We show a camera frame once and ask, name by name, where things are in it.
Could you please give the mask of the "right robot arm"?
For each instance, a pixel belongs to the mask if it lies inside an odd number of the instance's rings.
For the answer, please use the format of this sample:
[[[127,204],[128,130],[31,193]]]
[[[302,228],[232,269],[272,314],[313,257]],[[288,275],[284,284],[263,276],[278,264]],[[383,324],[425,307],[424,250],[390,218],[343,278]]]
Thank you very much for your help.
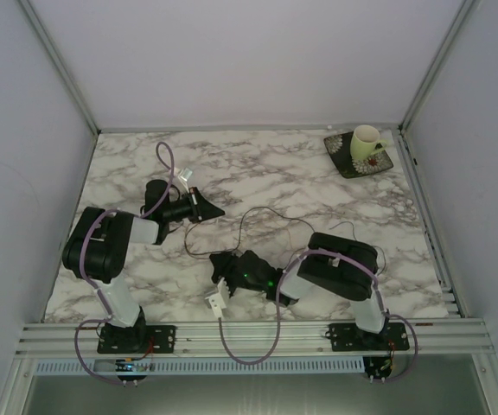
[[[255,252],[213,253],[211,280],[231,296],[237,289],[262,292],[287,307],[317,286],[349,301],[356,327],[370,335],[385,332],[388,317],[378,292],[378,252],[360,241],[313,233],[307,250],[286,268],[274,268]]]

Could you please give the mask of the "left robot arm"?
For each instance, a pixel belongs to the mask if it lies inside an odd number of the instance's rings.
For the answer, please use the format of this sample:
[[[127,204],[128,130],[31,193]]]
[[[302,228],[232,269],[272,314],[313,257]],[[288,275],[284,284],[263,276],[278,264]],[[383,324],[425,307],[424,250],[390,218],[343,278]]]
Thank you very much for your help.
[[[174,201],[169,196],[170,188],[164,180],[149,181],[140,216],[85,208],[65,245],[62,264],[96,290],[107,312],[101,330],[104,347],[138,350],[150,338],[143,309],[122,276],[129,245],[160,246],[170,233],[172,222],[201,223],[225,214],[196,187]]]

